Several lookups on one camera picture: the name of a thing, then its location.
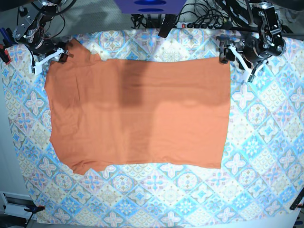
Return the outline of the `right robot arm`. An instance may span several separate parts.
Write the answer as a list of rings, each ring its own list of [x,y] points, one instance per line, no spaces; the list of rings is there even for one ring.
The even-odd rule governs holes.
[[[76,1],[72,0],[62,9],[61,7],[66,4],[65,0],[37,0],[19,7],[19,22],[17,22],[12,36],[18,44],[25,45],[29,50],[32,64],[35,64],[34,56],[50,57],[59,50],[63,52],[51,59],[59,63],[66,62],[68,57],[66,44],[62,41],[56,41],[56,38],[66,26],[64,13],[70,10],[75,3]],[[63,27],[58,33],[49,35],[45,25],[51,23],[55,17],[60,17],[63,20]]]

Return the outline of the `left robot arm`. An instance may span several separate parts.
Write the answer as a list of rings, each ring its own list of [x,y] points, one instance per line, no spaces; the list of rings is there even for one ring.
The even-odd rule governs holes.
[[[223,64],[234,61],[237,57],[232,52],[241,55],[240,59],[257,64],[272,56],[280,56],[285,51],[282,26],[274,5],[265,0],[246,0],[246,9],[236,0],[217,0],[216,3],[241,26],[245,32],[256,32],[258,38],[246,35],[239,42],[229,38],[217,38],[220,41],[219,61]]]

